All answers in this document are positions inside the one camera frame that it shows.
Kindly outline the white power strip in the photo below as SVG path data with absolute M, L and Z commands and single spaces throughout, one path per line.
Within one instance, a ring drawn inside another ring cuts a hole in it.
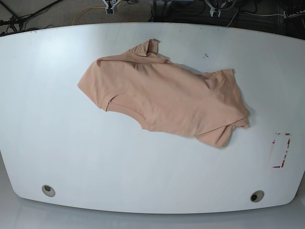
M 295 17 L 304 16 L 304 15 L 305 15 L 305 6 L 304 5 L 292 7 L 289 10 L 286 10 L 284 12 L 285 19 L 292 19 Z

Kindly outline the black tripod stand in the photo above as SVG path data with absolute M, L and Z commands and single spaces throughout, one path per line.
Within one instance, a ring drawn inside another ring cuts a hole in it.
M 13 32 L 24 32 L 26 29 L 27 23 L 41 14 L 46 13 L 49 9 L 51 9 L 53 6 L 63 2 L 63 0 L 56 0 L 52 2 L 51 4 L 39 9 L 38 11 L 34 13 L 30 13 L 23 16 L 18 16 L 12 9 L 8 7 L 7 4 L 5 4 L 2 0 L 0 1 L 0 6 L 3 7 L 8 13 L 11 14 L 11 17 L 8 21 L 0 20 L 0 26 L 7 26 L 7 29 L 12 29 Z

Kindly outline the red tape rectangle marking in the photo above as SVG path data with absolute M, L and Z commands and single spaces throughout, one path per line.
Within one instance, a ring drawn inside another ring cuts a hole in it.
M 272 142 L 271 166 L 272 168 L 283 168 L 290 145 L 290 133 L 276 133 Z

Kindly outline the peach t-shirt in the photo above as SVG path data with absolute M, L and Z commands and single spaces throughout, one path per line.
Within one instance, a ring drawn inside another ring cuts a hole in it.
M 226 146 L 235 128 L 249 126 L 233 70 L 194 73 L 161 56 L 158 44 L 148 40 L 97 59 L 78 88 L 100 109 L 127 115 L 142 129 Z

